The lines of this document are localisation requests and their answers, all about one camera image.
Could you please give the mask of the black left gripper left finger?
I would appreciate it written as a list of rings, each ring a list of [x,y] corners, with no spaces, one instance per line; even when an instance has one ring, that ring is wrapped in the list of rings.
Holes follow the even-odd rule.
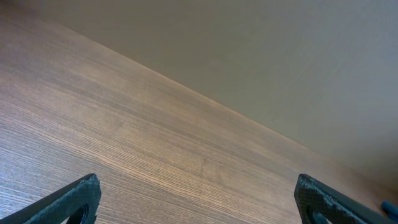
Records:
[[[2,224],[94,224],[101,188],[96,174],[87,174],[39,201],[1,219]]]

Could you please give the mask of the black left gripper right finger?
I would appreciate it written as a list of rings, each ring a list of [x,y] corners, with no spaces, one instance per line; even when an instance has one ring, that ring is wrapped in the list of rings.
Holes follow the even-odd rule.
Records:
[[[303,224],[397,223],[347,197],[307,174],[300,174],[294,198]]]

